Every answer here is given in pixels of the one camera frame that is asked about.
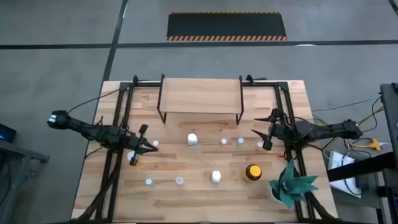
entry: black floor mat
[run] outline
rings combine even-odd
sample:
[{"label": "black floor mat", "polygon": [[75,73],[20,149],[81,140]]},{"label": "black floor mat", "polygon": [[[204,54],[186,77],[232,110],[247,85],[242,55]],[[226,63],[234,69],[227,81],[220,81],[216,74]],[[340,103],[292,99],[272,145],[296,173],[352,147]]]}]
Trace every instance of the black floor mat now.
[{"label": "black floor mat", "polygon": [[168,41],[286,40],[279,12],[174,12]]}]

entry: wooden table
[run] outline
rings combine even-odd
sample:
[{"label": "wooden table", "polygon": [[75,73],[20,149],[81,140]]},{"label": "wooden table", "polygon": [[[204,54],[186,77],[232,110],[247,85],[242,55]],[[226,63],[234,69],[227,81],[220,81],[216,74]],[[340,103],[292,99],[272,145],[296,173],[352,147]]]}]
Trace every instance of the wooden table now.
[{"label": "wooden table", "polygon": [[[295,116],[311,120],[312,114],[303,81],[288,81]],[[120,82],[105,82],[101,94],[119,88]],[[138,132],[141,124],[148,124],[149,142],[158,140],[159,152],[141,156],[137,166],[130,166],[128,150],[124,151],[114,222],[294,222],[294,208],[273,202],[269,197],[269,181],[278,179],[286,161],[278,157],[285,147],[273,139],[271,151],[256,148],[261,139],[251,131],[267,132],[269,123],[254,118],[265,118],[276,108],[275,92],[270,87],[244,87],[244,114],[239,126],[227,114],[170,113],[166,124],[156,110],[158,87],[134,88],[130,131]],[[111,124],[117,94],[100,99],[96,121]],[[187,144],[187,135],[195,133],[199,144]],[[228,140],[221,145],[221,138]],[[244,144],[237,146],[237,138]],[[98,148],[91,142],[88,151]],[[79,216],[97,194],[105,162],[106,150],[86,159],[81,173],[72,217]],[[337,217],[322,154],[311,147],[303,150],[307,175],[317,175],[319,190],[314,194],[333,216]],[[249,164],[263,170],[259,181],[243,181],[242,172]],[[221,172],[221,182],[211,182],[211,172]],[[184,184],[177,185],[176,177]],[[145,185],[153,179],[154,185]],[[302,204],[305,217],[307,208]]]}]

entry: black cable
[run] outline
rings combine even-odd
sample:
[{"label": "black cable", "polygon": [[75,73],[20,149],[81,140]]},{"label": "black cable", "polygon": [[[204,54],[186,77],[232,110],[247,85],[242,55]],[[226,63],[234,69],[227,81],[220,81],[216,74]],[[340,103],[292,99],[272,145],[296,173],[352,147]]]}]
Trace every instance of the black cable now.
[{"label": "black cable", "polygon": [[288,162],[287,156],[286,156],[286,155],[287,155],[287,153],[286,153],[286,151],[284,151],[284,158],[285,158],[285,160]]},{"label": "black cable", "polygon": [[[343,139],[343,142],[344,142],[344,146],[345,146],[345,148],[347,149],[347,151],[343,154],[343,158],[341,159],[341,166],[344,165],[344,158],[345,158],[345,157],[349,154],[349,152],[351,152],[351,151],[353,151],[353,152],[355,152],[355,153],[357,153],[358,155],[363,156],[363,157],[365,157],[365,156],[359,154],[358,152],[365,152],[365,153],[367,153],[367,154],[369,155],[369,157],[367,157],[367,158],[371,158],[371,157],[372,157],[372,155],[371,155],[370,153],[366,152],[366,151],[354,150],[350,145],[347,146],[345,139]],[[351,194],[357,195],[357,196],[359,196],[359,195],[362,194],[362,189],[361,189],[361,193],[360,193],[360,194],[354,193],[354,192],[349,188],[349,186],[348,186],[348,184],[347,184],[347,180],[346,180],[346,179],[343,179],[343,180],[344,180],[345,186],[347,187],[348,191],[349,191]]]},{"label": "black cable", "polygon": [[328,147],[328,146],[330,145],[330,143],[333,142],[335,139],[336,139],[336,138],[332,138],[332,139],[328,142],[328,144],[326,144],[326,145],[322,148],[322,151],[323,151],[324,149],[326,149],[326,147]]},{"label": "black cable", "polygon": [[290,127],[288,124],[286,124],[285,121],[282,121],[281,119],[278,119],[278,121],[281,122],[283,125],[285,125],[287,128],[290,129],[290,131],[291,131],[291,132],[293,133],[293,135],[294,135],[294,139],[296,140],[296,133],[295,133],[295,131],[293,130],[293,128]]},{"label": "black cable", "polygon": [[366,101],[369,101],[369,100],[373,100],[373,99],[375,99],[375,98],[370,98],[370,99],[367,99],[367,100],[362,100],[362,101],[359,101],[359,102],[350,103],[350,104],[347,104],[347,105],[344,105],[344,106],[337,106],[337,107],[335,107],[335,108],[313,110],[312,112],[317,112],[317,111],[329,111],[329,110],[340,109],[340,108],[344,108],[344,107],[351,106],[351,105],[357,105],[357,104],[359,104],[359,103],[363,103],[363,102],[366,102]]},{"label": "black cable", "polygon": [[316,117],[322,124],[324,124],[324,125],[329,125],[326,121],[322,120],[322,119],[321,119],[320,117],[318,117],[317,115],[312,114],[312,116]]},{"label": "black cable", "polygon": [[373,128],[371,128],[371,129],[362,131],[363,133],[365,133],[365,132],[367,132],[367,131],[372,131],[372,130],[374,130],[374,129],[377,128],[377,119],[376,119],[376,116],[374,115],[374,105],[375,105],[380,99],[381,99],[381,97],[378,98],[378,99],[372,104],[372,116],[373,116],[373,118],[374,118],[374,122],[376,123],[376,125],[375,125]]},{"label": "black cable", "polygon": [[314,147],[315,149],[319,149],[321,150],[321,152],[323,152],[323,149],[321,147],[318,146],[314,146],[313,144],[307,144],[308,146]]},{"label": "black cable", "polygon": [[0,201],[0,207],[1,205],[4,203],[4,201],[6,200],[8,193],[10,192],[11,189],[11,169],[10,169],[10,162],[9,160],[7,160],[7,179],[8,179],[8,186],[7,186],[7,190],[6,193],[4,194],[3,198]]},{"label": "black cable", "polygon": [[129,88],[128,85],[125,86],[125,87],[123,87],[123,88],[122,88],[122,87],[121,87],[121,88],[118,88],[117,90],[114,90],[114,91],[112,91],[112,92],[110,92],[110,93],[107,93],[107,94],[105,94],[105,95],[103,95],[103,96],[98,96],[98,97],[93,98],[93,99],[91,99],[91,100],[88,100],[88,101],[86,101],[86,102],[80,103],[79,105],[72,107],[72,108],[68,111],[67,114],[69,114],[69,113],[72,112],[74,109],[78,108],[79,106],[83,106],[83,105],[85,105],[85,104],[87,104],[87,103],[89,103],[89,102],[91,102],[91,101],[98,100],[98,99],[100,99],[100,98],[102,98],[102,97],[105,97],[105,96],[109,96],[110,94],[112,94],[112,93],[114,93],[114,92],[116,92],[116,91],[119,91],[119,90],[120,90],[120,91],[123,91],[123,90],[125,90],[125,89],[127,89],[127,88]]},{"label": "black cable", "polygon": [[85,156],[85,159],[87,159],[87,157],[88,157],[89,155],[91,155],[92,153],[97,152],[98,150],[100,150],[100,149],[102,149],[102,148],[103,148],[103,146],[101,146],[101,147],[95,149],[94,151],[90,152],[89,154],[87,154],[87,155]]},{"label": "black cable", "polygon": [[286,123],[288,124],[288,125],[290,125],[290,126],[292,126],[293,124],[291,124],[290,122],[289,122],[289,117],[287,116],[287,114],[286,113],[284,113],[284,118],[286,118]]}]

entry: concrete floor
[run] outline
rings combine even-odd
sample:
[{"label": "concrete floor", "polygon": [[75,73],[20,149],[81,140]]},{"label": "concrete floor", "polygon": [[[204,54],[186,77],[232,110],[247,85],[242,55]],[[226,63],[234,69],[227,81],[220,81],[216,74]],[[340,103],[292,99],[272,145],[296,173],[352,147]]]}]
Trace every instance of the concrete floor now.
[{"label": "concrete floor", "polygon": [[[0,45],[108,44],[120,6],[121,0],[0,0]],[[222,10],[280,11],[289,40],[398,39],[398,16],[387,0],[130,0],[119,42],[165,42],[170,12]],[[108,49],[0,50],[0,123],[18,130],[21,146],[51,155],[39,176],[27,181],[15,223],[69,219],[87,141],[71,131],[50,129],[45,122],[53,110],[67,110],[98,96],[108,53]],[[109,79],[131,80],[138,75],[158,80],[161,73],[300,79],[305,80],[312,108],[320,109],[377,96],[381,83],[398,82],[397,62],[398,45],[119,49]],[[73,116],[92,122],[95,106],[82,106]],[[371,102],[345,111],[317,115],[329,123],[358,120],[371,112]],[[389,142],[384,115],[377,117],[379,127],[364,136]],[[377,222],[374,209],[336,206],[344,220]]]}]

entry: wooden shelf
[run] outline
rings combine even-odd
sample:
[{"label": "wooden shelf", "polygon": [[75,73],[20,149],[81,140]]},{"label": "wooden shelf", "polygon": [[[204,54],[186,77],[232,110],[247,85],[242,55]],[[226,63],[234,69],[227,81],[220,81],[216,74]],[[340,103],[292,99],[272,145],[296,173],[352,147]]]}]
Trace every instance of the wooden shelf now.
[{"label": "wooden shelf", "polygon": [[167,113],[243,114],[242,80],[164,78],[158,111]]}]

